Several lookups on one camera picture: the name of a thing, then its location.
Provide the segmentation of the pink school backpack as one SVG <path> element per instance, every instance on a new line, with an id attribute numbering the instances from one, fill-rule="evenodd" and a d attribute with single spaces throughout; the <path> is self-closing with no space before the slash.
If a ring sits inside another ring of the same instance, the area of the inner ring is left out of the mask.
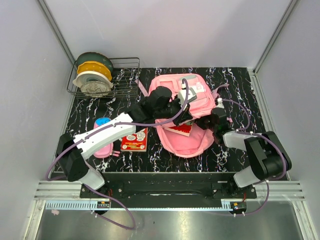
<path id="1" fill-rule="evenodd" d="M 212 109 L 222 107 L 222 104 L 216 104 L 216 99 L 220 97 L 218 89 L 229 85 L 222 84 L 211 90 L 206 81 L 199 74 L 182 73 L 182 74 L 164 74 L 155 77 L 148 88 L 145 89 L 142 83 L 138 80 L 138 84 L 142 94 L 146 97 L 149 96 L 151 91 L 156 87 L 166 87 L 171 90 L 172 97 L 185 97 L 186 91 L 183 89 L 185 84 L 183 79 L 188 83 L 189 93 L 195 93 L 196 99 L 192 100 L 190 105 L 190 115 L 192 120 L 199 120 L 211 114 Z M 160 142 L 164 149 L 174 155 L 182 158 L 192 158 L 202 154 L 214 143 L 213 132 L 209 129 L 201 129 L 196 123 L 192 124 L 189 136 L 184 136 L 169 130 L 175 124 L 171 121 L 164 125 L 156 126 L 156 131 L 159 136 Z"/>

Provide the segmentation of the red thirteen-storey treehouse book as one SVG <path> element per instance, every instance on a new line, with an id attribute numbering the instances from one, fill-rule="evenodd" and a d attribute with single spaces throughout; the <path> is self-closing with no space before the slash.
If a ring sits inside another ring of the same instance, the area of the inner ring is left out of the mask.
<path id="1" fill-rule="evenodd" d="M 146 152 L 148 128 L 122 138 L 120 150 L 123 152 Z"/>

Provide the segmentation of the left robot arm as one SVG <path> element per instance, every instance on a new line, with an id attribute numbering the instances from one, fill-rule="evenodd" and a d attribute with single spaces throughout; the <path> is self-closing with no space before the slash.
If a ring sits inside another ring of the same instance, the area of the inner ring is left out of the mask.
<path id="1" fill-rule="evenodd" d="M 103 198 L 108 193 L 105 179 L 86 160 L 120 138 L 157 126 L 158 119 L 163 124 L 178 124 L 189 115 L 189 103 L 194 99 L 196 93 L 186 83 L 176 97 L 172 97 L 169 88 L 159 86 L 108 123 L 75 136 L 61 135 L 54 163 L 59 164 L 68 182 L 79 181 L 88 185 L 95 197 Z"/>

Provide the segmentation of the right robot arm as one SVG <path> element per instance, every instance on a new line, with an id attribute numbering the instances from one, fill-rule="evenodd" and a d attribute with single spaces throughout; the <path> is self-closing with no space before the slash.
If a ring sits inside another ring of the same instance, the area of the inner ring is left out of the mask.
<path id="1" fill-rule="evenodd" d="M 292 162 L 273 131 L 252 133 L 235 130 L 223 108 L 216 107 L 210 115 L 195 120 L 198 127 L 210 130 L 215 142 L 228 148 L 245 151 L 249 166 L 237 172 L 227 185 L 228 195 L 239 198 L 245 187 L 269 179 L 281 179 L 292 168 Z"/>

